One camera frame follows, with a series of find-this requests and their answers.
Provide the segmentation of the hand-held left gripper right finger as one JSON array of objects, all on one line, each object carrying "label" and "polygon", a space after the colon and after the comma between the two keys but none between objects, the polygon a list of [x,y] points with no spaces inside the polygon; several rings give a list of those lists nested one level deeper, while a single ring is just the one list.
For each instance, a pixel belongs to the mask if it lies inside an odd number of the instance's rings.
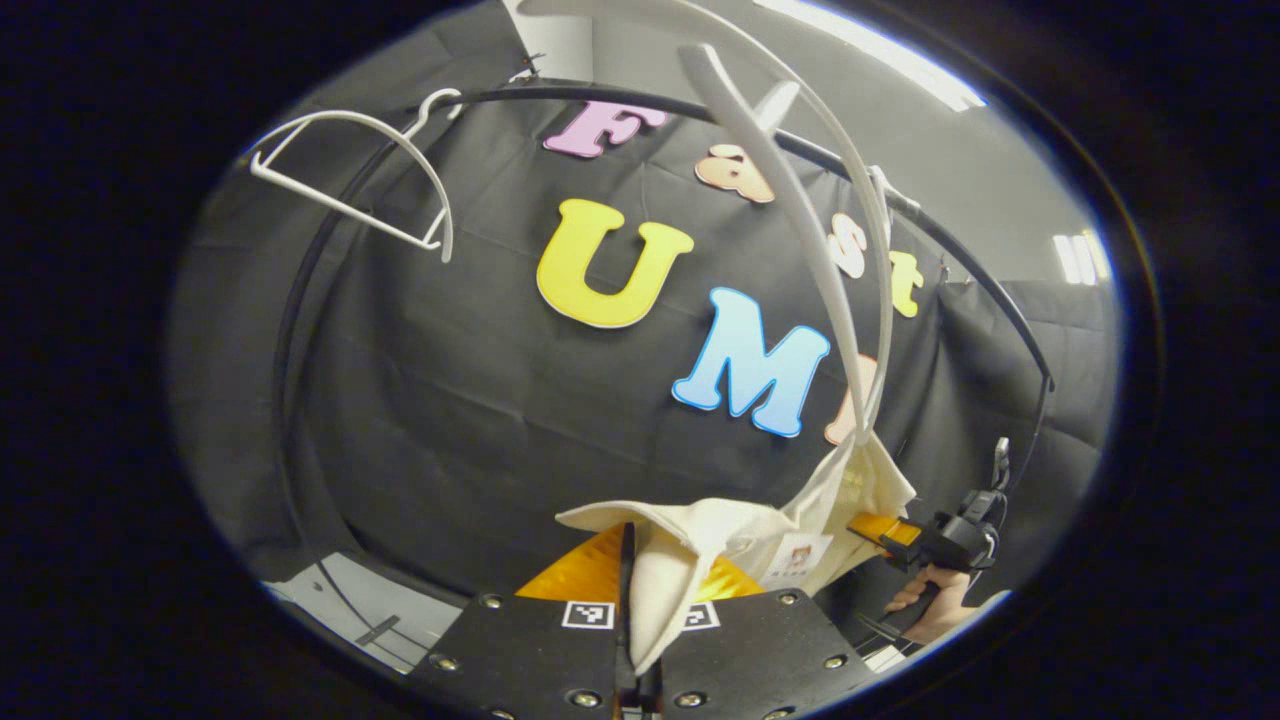
[{"label": "hand-held left gripper right finger", "polygon": [[800,719],[872,675],[808,594],[764,591],[718,557],[680,635],[640,682],[640,716]]}]

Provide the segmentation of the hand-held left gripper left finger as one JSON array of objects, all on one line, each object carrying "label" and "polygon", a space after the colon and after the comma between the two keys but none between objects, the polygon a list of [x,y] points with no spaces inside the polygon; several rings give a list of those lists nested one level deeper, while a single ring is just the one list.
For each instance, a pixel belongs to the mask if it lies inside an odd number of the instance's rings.
[{"label": "hand-held left gripper left finger", "polygon": [[477,594],[407,680],[449,719],[621,719],[635,527],[618,524],[513,592]]}]

